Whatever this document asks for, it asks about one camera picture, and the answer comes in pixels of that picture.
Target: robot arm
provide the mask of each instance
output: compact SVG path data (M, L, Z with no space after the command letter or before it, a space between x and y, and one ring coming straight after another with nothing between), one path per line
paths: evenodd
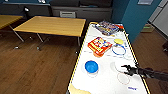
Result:
M155 78L158 80L168 81L168 73L156 72L153 71L152 69L149 70L149 69L135 68L131 67L130 65L123 65L121 67L126 67L128 72L124 73L130 76L132 76L133 74L139 74L147 78Z

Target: cardboard box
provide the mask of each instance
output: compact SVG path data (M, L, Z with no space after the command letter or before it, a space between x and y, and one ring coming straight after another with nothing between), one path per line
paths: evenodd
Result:
M141 32L152 32L155 28L151 24L145 24Z

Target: blue wall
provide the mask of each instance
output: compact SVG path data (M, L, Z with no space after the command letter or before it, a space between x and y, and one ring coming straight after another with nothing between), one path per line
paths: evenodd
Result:
M132 43L141 32L161 0L153 0L151 5L138 5L139 0L113 1L112 20L114 23L122 23L124 25Z

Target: wall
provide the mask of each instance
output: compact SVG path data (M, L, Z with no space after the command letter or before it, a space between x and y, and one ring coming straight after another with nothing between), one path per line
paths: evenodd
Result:
M153 0L151 5L138 5L137 3L139 0L113 1L113 22L122 23L124 25L132 43L141 32L145 23L148 21L161 0Z
M51 0L45 0L46 4L49 4ZM8 0L8 3L39 3L38 0Z

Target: table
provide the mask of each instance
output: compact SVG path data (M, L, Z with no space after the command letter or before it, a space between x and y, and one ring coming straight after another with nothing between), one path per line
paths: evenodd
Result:
M0 29L9 26L13 30L11 24L18 21L21 18L22 16L0 15ZM19 39L24 41L16 31L14 31L14 33L19 37Z
M44 40L40 37L39 33L75 36L78 37L78 44L80 45L79 37L81 37L85 21L85 19L77 18L35 16L14 30L37 33L41 42L44 42Z
M115 39L122 39L125 47L125 55L116 55L110 48L100 58L93 55L92 50L87 46L96 37L102 37L106 41L115 44ZM93 77L85 70L85 63L89 60L95 61L99 65L98 74ZM115 36L105 36L90 24L86 33L77 63L75 65L68 90L70 94L147 94L148 87L144 79L139 75L129 76L117 71L116 64L121 63L136 65L136 57L133 53L126 32L117 32Z

